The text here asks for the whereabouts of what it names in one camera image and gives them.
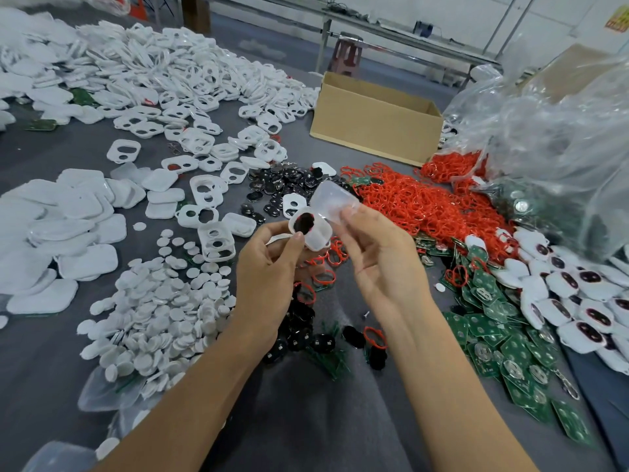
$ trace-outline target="hand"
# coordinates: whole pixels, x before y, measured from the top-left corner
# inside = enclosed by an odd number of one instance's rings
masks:
[[[266,350],[277,338],[291,302],[295,267],[316,256],[304,249],[301,232],[266,245],[274,235],[287,232],[288,222],[264,224],[242,248],[236,266],[237,305],[232,323],[254,331]]]
[[[337,229],[356,283],[377,319],[386,325],[393,315],[415,311],[418,297],[430,293],[413,238],[366,206],[342,211],[341,219],[344,225]]]

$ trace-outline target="right hand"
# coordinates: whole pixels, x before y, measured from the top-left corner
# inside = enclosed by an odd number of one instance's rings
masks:
[[[413,238],[363,205],[342,211],[341,219],[344,225],[338,228],[339,234],[369,308],[383,325],[398,315],[407,322],[421,296],[430,295]]]

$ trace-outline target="forearm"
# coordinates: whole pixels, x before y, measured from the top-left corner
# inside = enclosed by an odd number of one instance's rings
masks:
[[[94,472],[197,472],[267,349],[230,325]]]
[[[436,471],[535,471],[426,289],[383,325]]]

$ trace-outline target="left hand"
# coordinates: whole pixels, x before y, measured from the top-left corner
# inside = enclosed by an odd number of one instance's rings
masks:
[[[301,232],[266,246],[271,237],[288,231],[288,222],[261,226],[240,251],[236,267],[238,300],[232,323],[253,328],[267,350],[277,338],[293,297],[297,264],[318,255],[304,249]]]

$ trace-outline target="cardboard box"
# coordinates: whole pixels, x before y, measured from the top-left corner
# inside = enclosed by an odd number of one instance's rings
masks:
[[[444,120],[432,101],[326,73],[310,135],[421,166],[435,152]]]
[[[620,64],[604,62],[610,57],[609,53],[576,43],[523,82],[520,88],[531,82],[544,86],[543,94],[553,104],[557,103],[567,95],[577,94],[595,78]]]

